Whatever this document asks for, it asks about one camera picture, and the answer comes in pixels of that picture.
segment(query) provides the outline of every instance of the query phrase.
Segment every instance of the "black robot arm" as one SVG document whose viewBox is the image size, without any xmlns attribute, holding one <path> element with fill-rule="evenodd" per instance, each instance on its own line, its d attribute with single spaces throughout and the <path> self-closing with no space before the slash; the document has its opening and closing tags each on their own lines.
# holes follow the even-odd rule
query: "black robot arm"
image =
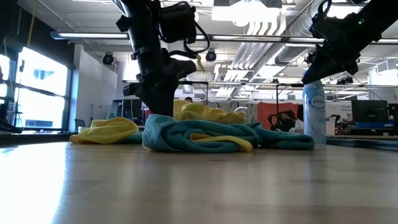
<svg viewBox="0 0 398 224">
<path fill-rule="evenodd" d="M 358 4 L 365 0 L 350 1 Z M 360 52 L 372 41 L 380 40 L 381 34 L 398 19 L 397 0 L 371 0 L 357 14 L 351 13 L 344 19 L 327 17 L 330 6 L 331 0 L 324 0 L 312 19 L 310 32 L 325 41 L 323 46 L 316 46 L 316 58 L 302 79 L 304 84 L 343 71 L 354 75 Z"/>
<path fill-rule="evenodd" d="M 210 41 L 195 22 L 195 8 L 187 2 L 178 2 L 173 6 L 161 8 L 159 0 L 113 0 L 124 14 L 117 25 L 121 32 L 128 32 L 134 53 L 133 60 L 138 61 L 139 83 L 125 87 L 123 94 L 138 96 L 155 114 L 173 115 L 174 92 L 178 80 L 196 71 L 192 61 L 179 61 L 171 55 L 196 58 L 199 52 L 208 49 Z M 188 44 L 196 41 L 197 30 L 203 32 L 208 41 L 207 48 L 200 51 L 190 50 Z M 168 52 L 162 49 L 160 40 L 166 43 L 183 40 L 185 52 Z"/>
</svg>

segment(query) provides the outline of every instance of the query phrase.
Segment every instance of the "chair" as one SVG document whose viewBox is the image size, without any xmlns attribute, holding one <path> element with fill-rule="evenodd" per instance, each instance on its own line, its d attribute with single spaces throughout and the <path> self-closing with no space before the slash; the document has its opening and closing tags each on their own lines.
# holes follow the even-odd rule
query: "chair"
<svg viewBox="0 0 398 224">
<path fill-rule="evenodd" d="M 82 120 L 82 119 L 75 119 L 75 132 L 77 133 L 78 132 L 78 128 L 79 127 L 85 127 L 86 126 L 86 123 L 85 123 L 85 121 L 84 120 Z"/>
</svg>

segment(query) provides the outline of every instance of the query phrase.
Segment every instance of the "bottle label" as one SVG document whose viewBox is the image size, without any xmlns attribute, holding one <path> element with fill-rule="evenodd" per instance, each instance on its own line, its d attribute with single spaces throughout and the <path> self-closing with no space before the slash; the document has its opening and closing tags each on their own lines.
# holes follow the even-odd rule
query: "bottle label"
<svg viewBox="0 0 398 224">
<path fill-rule="evenodd" d="M 322 95 L 315 95 L 312 97 L 310 106 L 316 109 L 323 109 L 325 107 L 325 97 Z"/>
</svg>

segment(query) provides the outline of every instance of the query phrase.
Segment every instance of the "teal towel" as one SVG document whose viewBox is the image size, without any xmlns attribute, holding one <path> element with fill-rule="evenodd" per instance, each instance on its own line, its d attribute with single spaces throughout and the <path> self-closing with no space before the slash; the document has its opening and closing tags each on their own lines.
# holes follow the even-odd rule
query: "teal towel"
<svg viewBox="0 0 398 224">
<path fill-rule="evenodd" d="M 171 117 L 152 114 L 148 117 L 142 134 L 142 144 L 162 152 L 238 152 L 233 142 L 195 142 L 191 133 L 210 136 L 235 136 L 249 141 L 254 147 L 280 149 L 312 149 L 312 137 L 303 134 L 265 130 L 261 123 L 224 125 L 208 121 L 176 121 Z"/>
</svg>

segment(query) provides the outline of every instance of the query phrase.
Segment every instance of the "yellow cloth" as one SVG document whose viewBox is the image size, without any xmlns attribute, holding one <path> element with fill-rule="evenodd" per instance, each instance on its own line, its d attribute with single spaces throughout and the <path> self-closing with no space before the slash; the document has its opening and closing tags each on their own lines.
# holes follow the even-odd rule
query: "yellow cloth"
<svg viewBox="0 0 398 224">
<path fill-rule="evenodd" d="M 93 120 L 91 127 L 70 136 L 72 143 L 112 144 L 138 131 L 137 125 L 126 118 Z"/>
<path fill-rule="evenodd" d="M 212 121 L 220 124 L 244 124 L 245 114 L 243 112 L 226 113 L 221 109 L 205 106 L 203 103 L 180 103 L 174 101 L 174 118 L 177 121 L 196 119 Z"/>
<path fill-rule="evenodd" d="M 215 142 L 215 141 L 229 141 L 241 146 L 243 151 L 251 152 L 253 150 L 253 145 L 246 140 L 237 138 L 235 136 L 209 136 L 207 134 L 192 133 L 191 140 L 195 142 Z"/>
</svg>

